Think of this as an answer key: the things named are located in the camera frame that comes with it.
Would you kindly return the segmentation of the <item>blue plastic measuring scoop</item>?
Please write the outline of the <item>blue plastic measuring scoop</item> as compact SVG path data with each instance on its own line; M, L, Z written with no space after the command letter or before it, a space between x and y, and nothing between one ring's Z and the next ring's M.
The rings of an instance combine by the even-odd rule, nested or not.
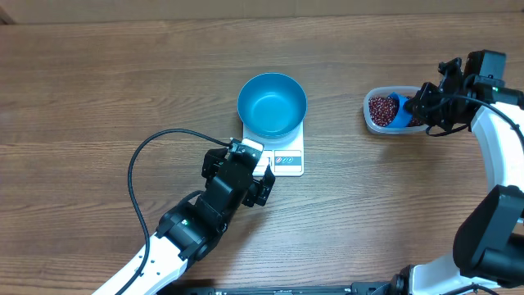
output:
M388 124L386 127L387 128L405 128L407 127L410 121L413 119L413 115L404 109L404 106L409 101L409 99L406 96L403 96L398 93L392 93L390 97L399 103L399 108L398 108L398 111L396 112L395 117L391 121L391 123Z

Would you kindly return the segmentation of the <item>teal metal bowl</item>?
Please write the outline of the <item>teal metal bowl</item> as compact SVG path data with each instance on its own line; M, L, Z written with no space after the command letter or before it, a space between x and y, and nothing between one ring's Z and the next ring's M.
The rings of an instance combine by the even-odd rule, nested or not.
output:
M292 77L278 72L251 78L237 97L240 120L264 138L287 136L300 126L307 111L304 89Z

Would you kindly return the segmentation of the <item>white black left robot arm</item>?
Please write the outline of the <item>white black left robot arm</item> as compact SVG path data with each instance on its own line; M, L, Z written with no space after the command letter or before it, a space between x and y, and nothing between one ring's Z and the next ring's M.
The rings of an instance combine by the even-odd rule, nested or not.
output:
M210 149L201 172L206 189L190 193L166 212L148 239L150 248L141 249L95 293L156 294L207 256L240 205L267 202L275 181L273 172L266 166L263 178L254 178L263 155L244 143Z

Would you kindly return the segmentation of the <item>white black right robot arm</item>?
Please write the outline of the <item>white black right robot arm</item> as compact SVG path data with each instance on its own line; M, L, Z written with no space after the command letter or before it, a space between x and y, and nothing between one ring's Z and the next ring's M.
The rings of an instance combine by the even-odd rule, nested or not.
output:
M465 294L523 284L523 93L503 80L506 56L470 52L441 62L438 85L426 82L401 104L443 135L468 129L480 145L487 195L460 225L451 253L404 268L391 281L391 294Z

